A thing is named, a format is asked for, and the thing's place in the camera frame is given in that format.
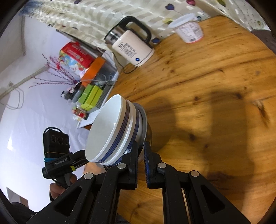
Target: white cable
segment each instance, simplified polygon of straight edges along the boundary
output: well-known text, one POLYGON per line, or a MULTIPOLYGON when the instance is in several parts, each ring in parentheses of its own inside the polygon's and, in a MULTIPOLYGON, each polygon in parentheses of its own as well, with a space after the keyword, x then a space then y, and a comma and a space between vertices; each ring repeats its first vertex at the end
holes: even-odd
POLYGON ((100 48, 99 48, 99 47, 97 47, 97 50, 98 50, 99 52, 101 52, 102 54, 104 54, 104 52, 102 52, 102 51, 100 50, 100 48))
POLYGON ((85 80, 81 80, 79 82, 77 82, 77 84, 75 84, 74 88, 81 82, 84 82, 84 81, 96 81, 96 82, 114 82, 114 81, 105 81, 105 80, 95 80, 95 79, 85 79, 85 80))
POLYGON ((0 104, 2 104, 3 106, 5 106, 6 108, 8 108, 8 109, 10 109, 10 110, 21 109, 22 106, 23 106, 23 104, 24 104, 25 94, 24 94, 24 91, 23 91, 22 89, 20 89, 19 87, 17 87, 17 89, 15 89, 15 90, 18 92, 18 94, 19 94, 19 100, 18 100, 18 105, 17 105, 17 107, 13 107, 13 106, 11 106, 11 105, 9 105, 9 104, 4 105, 4 104, 1 103, 1 102, 0 102, 0 104), (19 92, 17 89, 21 90, 21 91, 22 91, 22 94, 23 94, 23 101, 22 101, 21 106, 19 106, 19 105, 20 105, 20 92, 19 92))

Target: white bowl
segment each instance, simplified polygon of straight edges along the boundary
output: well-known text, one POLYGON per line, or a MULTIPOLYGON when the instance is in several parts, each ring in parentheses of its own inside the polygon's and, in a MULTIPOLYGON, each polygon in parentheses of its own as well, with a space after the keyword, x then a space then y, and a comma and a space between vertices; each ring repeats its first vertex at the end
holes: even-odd
POLYGON ((102 107, 90 129, 85 148, 86 159, 97 162, 107 153, 114 151, 128 119, 129 104, 126 100, 120 95, 111 97, 102 107))
POLYGON ((121 157, 121 155, 125 152, 125 150, 127 149, 128 145, 130 144, 130 141, 132 139, 136 121, 139 120, 139 116, 137 116, 135 106, 128 100, 127 100, 127 103, 130 106, 130 115, 129 115, 130 116, 130 119, 129 119, 130 123, 129 123, 128 127, 126 128, 125 136, 120 141, 120 147, 118 148, 116 153, 113 156, 109 157, 108 160, 101 163, 104 166, 109 166, 114 161, 118 160, 121 157))
POLYGON ((102 164, 102 163, 105 163, 105 162, 109 161, 111 158, 113 158, 115 156, 115 154, 117 153, 117 151, 121 149, 122 143, 126 142, 128 140, 130 132, 131 132, 131 128, 129 128, 129 127, 135 126, 135 124, 133 123, 133 116, 134 116, 134 113, 135 113, 135 106, 131 105, 131 104, 132 103, 127 100, 127 105, 129 107, 128 122, 127 122, 127 125, 124 126, 125 129, 121 130, 123 132, 123 134, 121 135, 121 138, 117 139, 116 148, 112 151, 109 151, 109 153, 107 153, 101 160, 97 161, 98 163, 102 164))
POLYGON ((128 101, 131 105, 134 114, 136 114, 135 119, 136 121, 133 123, 132 127, 130 126, 129 129, 133 129, 133 132, 128 135, 128 139, 126 141, 123 141, 121 144, 121 147, 117 151, 117 153, 110 158, 107 162, 101 163, 104 166, 113 166, 121 162, 122 156, 126 153, 131 152, 132 142, 140 142, 142 137, 142 131, 143 131, 143 122, 142 122, 142 116, 138 109, 135 108, 135 106, 128 101))

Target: curtain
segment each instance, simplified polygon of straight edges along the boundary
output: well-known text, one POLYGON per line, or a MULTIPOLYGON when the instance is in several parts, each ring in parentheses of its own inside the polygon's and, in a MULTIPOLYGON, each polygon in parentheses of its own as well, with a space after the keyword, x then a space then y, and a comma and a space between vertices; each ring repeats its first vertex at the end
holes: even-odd
POLYGON ((105 35, 126 16, 146 24, 157 44, 174 33, 168 24, 188 13, 199 21, 220 14, 249 31, 267 29, 245 0, 30 0, 20 12, 106 50, 105 35))

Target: cable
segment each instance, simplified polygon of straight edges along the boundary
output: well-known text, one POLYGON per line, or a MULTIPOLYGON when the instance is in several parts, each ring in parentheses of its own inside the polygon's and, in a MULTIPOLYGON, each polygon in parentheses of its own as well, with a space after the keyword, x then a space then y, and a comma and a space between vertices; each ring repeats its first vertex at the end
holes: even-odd
POLYGON ((97 47, 97 50, 98 50, 99 52, 101 52, 102 54, 104 54, 104 52, 102 52, 102 50, 100 50, 99 47, 97 47))
POLYGON ((8 109, 10 109, 10 110, 21 109, 22 106, 23 106, 23 104, 24 104, 24 99, 25 99, 24 91, 23 91, 22 89, 20 89, 19 87, 15 88, 14 90, 16 90, 16 91, 18 92, 18 94, 19 94, 19 100, 18 100, 18 105, 17 105, 17 107, 11 106, 11 105, 9 105, 9 104, 4 105, 3 103, 0 102, 0 104, 2 104, 3 106, 5 106, 6 108, 8 108, 8 109), (21 91, 22 91, 22 94, 23 94, 23 101, 22 101, 21 106, 19 106, 19 105, 20 105, 20 92, 19 92, 17 89, 21 90, 21 91))
POLYGON ((126 72, 126 71, 124 70, 124 67, 123 67, 123 66, 120 64, 120 62, 118 61, 116 55, 115 55, 115 54, 113 54, 113 55, 114 55, 114 58, 116 59, 117 63, 122 67, 123 72, 124 72, 125 74, 130 74, 130 73, 132 73, 133 71, 135 71, 135 69, 137 68, 137 67, 135 67, 132 71, 126 72))
POLYGON ((46 129, 44 130, 43 134, 45 134, 46 131, 48 131, 49 129, 56 129, 56 130, 59 130, 61 133, 63 133, 62 130, 60 130, 60 129, 57 128, 57 127, 48 127, 48 128, 46 128, 46 129))
POLYGON ((105 80, 85 79, 85 80, 81 80, 81 81, 77 82, 77 84, 75 84, 74 88, 75 88, 79 83, 84 82, 84 81, 114 82, 114 81, 111 81, 111 80, 105 81, 105 80))
POLYGON ((67 188, 69 187, 69 186, 67 186, 67 185, 65 185, 65 184, 63 184, 63 183, 60 183, 60 182, 56 181, 56 180, 53 179, 53 178, 52 178, 52 180, 53 180, 54 182, 56 182, 59 186, 65 188, 65 189, 67 189, 67 188))
POLYGON ((106 59, 110 64, 112 64, 112 62, 114 61, 113 57, 111 57, 110 54, 106 53, 105 55, 102 55, 102 58, 106 59))

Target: yogurt cup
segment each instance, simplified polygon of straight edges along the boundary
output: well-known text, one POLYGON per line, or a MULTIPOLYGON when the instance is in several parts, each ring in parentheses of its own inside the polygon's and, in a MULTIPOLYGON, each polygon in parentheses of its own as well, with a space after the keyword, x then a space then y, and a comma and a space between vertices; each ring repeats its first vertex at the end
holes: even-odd
POLYGON ((168 27, 173 29, 186 43, 194 43, 203 37, 202 29, 196 21, 195 14, 190 13, 180 16, 168 27))

